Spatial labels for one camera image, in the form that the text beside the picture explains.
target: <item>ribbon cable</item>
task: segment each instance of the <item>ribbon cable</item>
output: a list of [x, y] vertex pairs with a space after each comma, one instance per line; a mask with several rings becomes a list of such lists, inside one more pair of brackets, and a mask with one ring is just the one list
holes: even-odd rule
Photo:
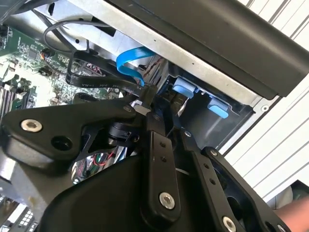
[[143, 80], [142, 75], [138, 71], [124, 66], [124, 64], [136, 59], [152, 57], [153, 55], [155, 55], [155, 53], [146, 47], [137, 47], [125, 51], [121, 53], [116, 59], [117, 70], [124, 75], [129, 75], [138, 78], [140, 80], [140, 85], [144, 86], [145, 82]]

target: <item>gray metal frame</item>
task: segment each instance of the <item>gray metal frame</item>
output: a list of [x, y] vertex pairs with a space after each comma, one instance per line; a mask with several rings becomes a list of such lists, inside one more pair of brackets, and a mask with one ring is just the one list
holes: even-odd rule
[[146, 27], [116, 7], [101, 0], [68, 0], [116, 30], [150, 48], [158, 55], [214, 86], [245, 105], [255, 106], [261, 96], [234, 81], [224, 73], [182, 49], [167, 38]]

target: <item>motherboard chip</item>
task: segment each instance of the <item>motherboard chip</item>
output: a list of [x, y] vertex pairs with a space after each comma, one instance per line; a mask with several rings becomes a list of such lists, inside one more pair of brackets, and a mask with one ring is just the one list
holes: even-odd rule
[[36, 59], [38, 56], [38, 53], [36, 51], [29, 50], [28, 56], [32, 59]]

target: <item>metal rivet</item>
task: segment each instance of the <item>metal rivet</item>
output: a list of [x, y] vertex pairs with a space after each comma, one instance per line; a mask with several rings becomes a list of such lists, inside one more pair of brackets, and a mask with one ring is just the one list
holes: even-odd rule
[[286, 230], [283, 228], [282, 225], [278, 225], [278, 228], [279, 228], [279, 230], [280, 230], [281, 232], [286, 232]]
[[223, 217], [222, 221], [229, 232], [236, 232], [236, 226], [229, 217]]
[[174, 198], [167, 192], [162, 192], [159, 196], [161, 205], [167, 209], [173, 209], [175, 207]]
[[129, 107], [127, 107], [127, 106], [124, 106], [124, 110], [125, 111], [128, 111], [128, 112], [131, 112], [132, 110], [129, 108]]
[[158, 115], [154, 115], [154, 119], [160, 121], [160, 117]]
[[42, 124], [34, 119], [26, 119], [21, 122], [20, 126], [24, 131], [32, 133], [39, 132], [43, 129]]
[[191, 137], [191, 133], [188, 132], [188, 131], [185, 131], [184, 134], [185, 134], [186, 136], [188, 136], [188, 137]]
[[261, 108], [261, 111], [266, 112], [269, 110], [269, 106], [268, 105], [263, 105]]
[[211, 154], [212, 154], [213, 156], [217, 156], [217, 155], [218, 155], [218, 153], [217, 153], [216, 151], [214, 151], [214, 150], [211, 150]]

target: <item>motherboard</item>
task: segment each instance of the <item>motherboard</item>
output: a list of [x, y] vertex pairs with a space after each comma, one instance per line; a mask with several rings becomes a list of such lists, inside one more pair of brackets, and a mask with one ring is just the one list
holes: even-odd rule
[[[46, 49], [42, 43], [14, 28], [0, 25], [0, 92], [13, 91], [11, 101], [4, 105], [10, 105], [12, 109], [18, 106], [19, 109], [71, 104], [76, 93], [86, 93], [97, 99], [109, 98], [110, 91], [104, 88], [76, 88], [68, 85], [65, 74], [69, 58], [54, 53], [43, 60], [42, 51]], [[89, 66], [81, 70], [85, 75], [90, 71]], [[27, 99], [22, 98], [20, 93], [27, 93]], [[0, 95], [1, 102], [8, 100], [4, 96]]]

